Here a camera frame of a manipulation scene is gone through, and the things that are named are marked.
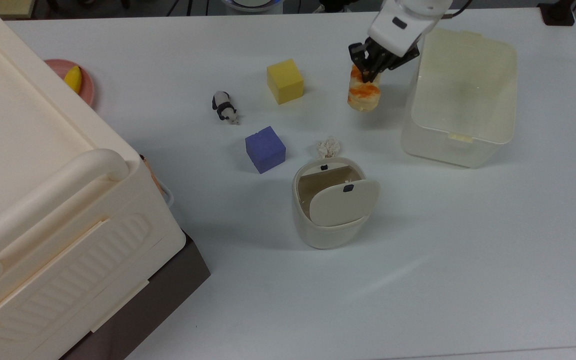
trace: foam cube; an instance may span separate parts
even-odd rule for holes
[[[270,126],[246,137],[246,153],[259,174],[286,161],[286,146]]]
[[[267,82],[277,104],[283,104],[304,95],[304,78],[293,59],[268,66]]]

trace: pink plate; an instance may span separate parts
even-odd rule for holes
[[[61,79],[66,77],[66,74],[68,74],[68,71],[70,71],[73,66],[79,66],[81,69],[81,88],[79,89],[79,96],[86,102],[86,104],[92,107],[92,101],[95,98],[95,85],[86,69],[82,68],[79,64],[64,59],[48,59],[45,60],[45,63],[48,64],[52,71],[57,73]]]

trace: crumpled paper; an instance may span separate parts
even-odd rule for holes
[[[329,136],[325,141],[317,142],[317,152],[320,159],[336,157],[340,150],[339,140],[334,136]]]

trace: small trash can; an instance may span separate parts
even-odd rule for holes
[[[354,239],[373,212],[380,185],[345,157],[310,162],[292,180],[293,218],[301,239],[317,249]]]

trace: plastic container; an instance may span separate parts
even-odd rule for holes
[[[373,212],[380,185],[344,157],[303,166],[292,180],[293,219],[301,239],[317,249],[354,239]]]
[[[185,244],[139,154],[0,19],[0,360],[54,360]]]
[[[435,28],[423,41],[401,145],[411,155],[478,167],[512,139],[516,109],[515,48]]]

